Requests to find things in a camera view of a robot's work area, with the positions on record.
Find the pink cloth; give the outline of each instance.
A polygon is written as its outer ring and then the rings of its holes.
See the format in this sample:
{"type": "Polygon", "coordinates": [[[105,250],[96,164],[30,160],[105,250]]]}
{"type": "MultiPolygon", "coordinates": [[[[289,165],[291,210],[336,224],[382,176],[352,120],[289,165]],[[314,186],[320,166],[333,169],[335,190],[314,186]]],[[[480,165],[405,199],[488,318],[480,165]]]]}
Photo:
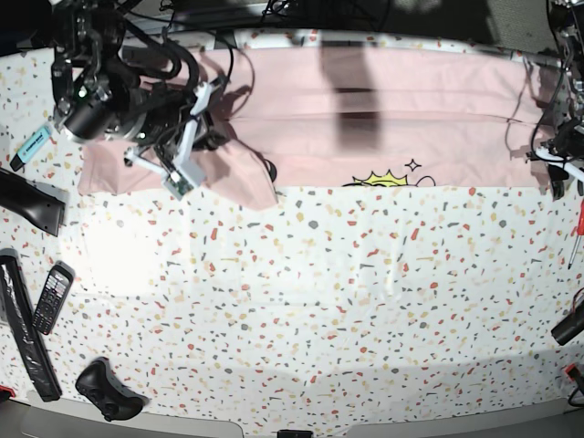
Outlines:
{"type": "MultiPolygon", "coordinates": [[[[203,78],[229,65],[226,51],[195,55],[203,78]]],[[[549,99],[540,74],[498,57],[422,50],[236,52],[214,114],[233,139],[193,158],[209,189],[255,209],[277,202],[266,161],[280,186],[539,186],[545,169],[525,153],[537,103],[549,99]]],[[[126,148],[84,147],[79,191],[160,187],[158,176],[124,167],[126,148]]]]}

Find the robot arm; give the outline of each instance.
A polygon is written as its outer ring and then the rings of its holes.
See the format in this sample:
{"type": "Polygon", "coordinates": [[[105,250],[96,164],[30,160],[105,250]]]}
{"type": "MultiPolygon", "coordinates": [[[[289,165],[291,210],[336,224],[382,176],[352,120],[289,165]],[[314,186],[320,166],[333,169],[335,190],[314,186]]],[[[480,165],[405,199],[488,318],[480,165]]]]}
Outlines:
{"type": "MultiPolygon", "coordinates": [[[[129,0],[128,8],[140,0],[129,0]]],[[[222,93],[226,77],[200,82],[193,55],[171,41],[165,32],[159,43],[124,17],[126,5],[114,0],[63,0],[53,12],[55,61],[51,66],[54,122],[75,142],[100,138],[137,143],[126,152],[134,163],[156,171],[162,185],[181,199],[199,185],[203,171],[190,161],[192,150],[214,150],[225,142],[208,113],[211,95],[222,93]],[[149,50],[169,60],[170,68],[131,65],[119,55],[126,33],[149,50]],[[167,84],[184,64],[189,79],[184,86],[167,84]],[[73,79],[73,68],[81,72],[73,79]],[[141,88],[141,77],[158,79],[141,88]],[[158,163],[142,154],[152,148],[158,163]]]]}

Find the black game controller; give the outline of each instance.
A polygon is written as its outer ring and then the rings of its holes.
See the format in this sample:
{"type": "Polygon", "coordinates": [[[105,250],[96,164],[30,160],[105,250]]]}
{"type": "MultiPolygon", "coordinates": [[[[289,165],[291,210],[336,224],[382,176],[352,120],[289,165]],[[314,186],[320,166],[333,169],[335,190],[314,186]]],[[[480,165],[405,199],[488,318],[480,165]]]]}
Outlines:
{"type": "Polygon", "coordinates": [[[112,386],[108,366],[102,360],[94,360],[83,370],[75,388],[101,411],[107,422],[134,418],[144,407],[141,398],[126,397],[112,386]]]}

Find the red screwdriver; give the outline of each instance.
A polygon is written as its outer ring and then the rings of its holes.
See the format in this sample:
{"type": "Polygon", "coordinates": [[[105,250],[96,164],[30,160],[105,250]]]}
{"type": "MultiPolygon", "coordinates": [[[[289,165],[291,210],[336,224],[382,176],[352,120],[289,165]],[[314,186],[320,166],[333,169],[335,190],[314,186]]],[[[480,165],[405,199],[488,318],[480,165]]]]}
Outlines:
{"type": "Polygon", "coordinates": [[[576,253],[578,252],[582,236],[584,235],[584,201],[582,201],[582,205],[580,206],[580,218],[578,220],[578,229],[576,230],[576,233],[578,237],[576,238],[576,244],[572,250],[572,255],[569,257],[568,269],[574,264],[574,258],[576,258],[576,253]]]}

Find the terrazzo pattern tablecloth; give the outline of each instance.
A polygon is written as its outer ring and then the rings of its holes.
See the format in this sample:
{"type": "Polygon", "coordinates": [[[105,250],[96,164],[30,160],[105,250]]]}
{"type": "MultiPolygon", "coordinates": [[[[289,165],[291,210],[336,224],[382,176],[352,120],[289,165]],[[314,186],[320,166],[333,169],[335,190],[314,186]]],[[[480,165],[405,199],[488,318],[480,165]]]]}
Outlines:
{"type": "MultiPolygon", "coordinates": [[[[48,50],[0,60],[0,165],[52,109],[48,50]]],[[[565,397],[550,329],[582,287],[567,270],[580,198],[482,188],[280,189],[277,208],[209,192],[81,197],[78,145],[54,135],[25,177],[69,193],[58,238],[0,210],[31,301],[63,260],[77,279],[45,337],[64,397],[91,360],[146,412],[246,434],[489,412],[565,397]]],[[[32,388],[0,325],[0,384],[32,388]]]]}

